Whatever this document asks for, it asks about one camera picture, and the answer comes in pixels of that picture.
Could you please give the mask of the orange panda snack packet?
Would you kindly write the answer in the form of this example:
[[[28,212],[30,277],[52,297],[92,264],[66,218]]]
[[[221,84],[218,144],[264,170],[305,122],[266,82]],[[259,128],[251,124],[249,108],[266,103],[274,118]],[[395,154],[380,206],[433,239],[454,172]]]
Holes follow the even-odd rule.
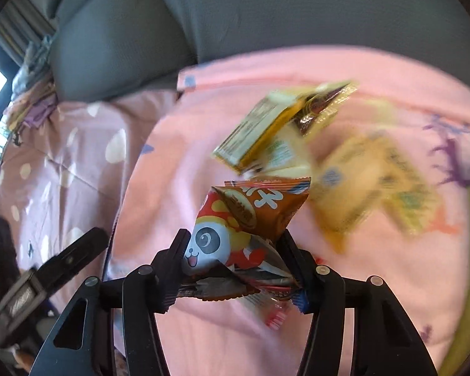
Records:
[[[266,327],[280,328],[298,283],[276,242],[310,185],[308,177],[267,177],[210,188],[181,261],[180,295],[241,299]]]

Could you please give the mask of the mauve dotted blanket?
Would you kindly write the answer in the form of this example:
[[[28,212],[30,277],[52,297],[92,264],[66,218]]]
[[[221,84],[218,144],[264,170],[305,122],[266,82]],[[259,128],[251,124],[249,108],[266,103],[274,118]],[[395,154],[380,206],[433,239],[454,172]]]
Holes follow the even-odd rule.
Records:
[[[40,128],[11,138],[0,163],[0,216],[12,230],[20,271],[40,267],[93,227],[104,251],[51,296],[61,311],[89,276],[118,278],[151,261],[157,249],[118,223],[130,177],[151,151],[148,137],[177,93],[145,90],[111,101],[64,101]]]

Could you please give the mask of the gold wafer bar packet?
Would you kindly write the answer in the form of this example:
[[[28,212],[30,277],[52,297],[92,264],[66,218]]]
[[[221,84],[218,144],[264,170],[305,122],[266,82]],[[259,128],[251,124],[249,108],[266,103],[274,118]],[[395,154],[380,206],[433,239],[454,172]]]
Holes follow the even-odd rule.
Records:
[[[269,140],[302,108],[311,90],[273,90],[248,112],[212,155],[238,174],[258,158]]]

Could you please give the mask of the yellow square cake packet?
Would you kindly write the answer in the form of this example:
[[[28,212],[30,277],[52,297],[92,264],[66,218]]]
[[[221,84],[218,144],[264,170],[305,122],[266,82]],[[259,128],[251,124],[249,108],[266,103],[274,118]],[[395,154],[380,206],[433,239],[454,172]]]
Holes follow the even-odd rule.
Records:
[[[346,237],[368,215],[383,207],[405,234],[426,232],[442,200],[383,133],[344,141],[316,169],[309,202],[332,249],[346,250]]]

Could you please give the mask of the grey fabric sofa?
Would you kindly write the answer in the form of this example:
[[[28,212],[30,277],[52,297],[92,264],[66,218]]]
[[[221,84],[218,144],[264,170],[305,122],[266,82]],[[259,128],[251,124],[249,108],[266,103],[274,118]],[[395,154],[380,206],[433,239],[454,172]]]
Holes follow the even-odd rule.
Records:
[[[460,0],[31,0],[56,32],[63,100],[171,87],[180,69],[266,49],[355,45],[405,55],[470,86]]]

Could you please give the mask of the brown gold chocolate packet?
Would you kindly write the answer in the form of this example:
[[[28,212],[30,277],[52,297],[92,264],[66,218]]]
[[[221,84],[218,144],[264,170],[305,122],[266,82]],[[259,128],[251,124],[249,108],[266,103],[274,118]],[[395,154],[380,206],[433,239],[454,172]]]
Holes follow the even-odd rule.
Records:
[[[302,137],[311,136],[328,126],[341,106],[358,89],[354,81],[327,82],[305,95],[292,122]]]

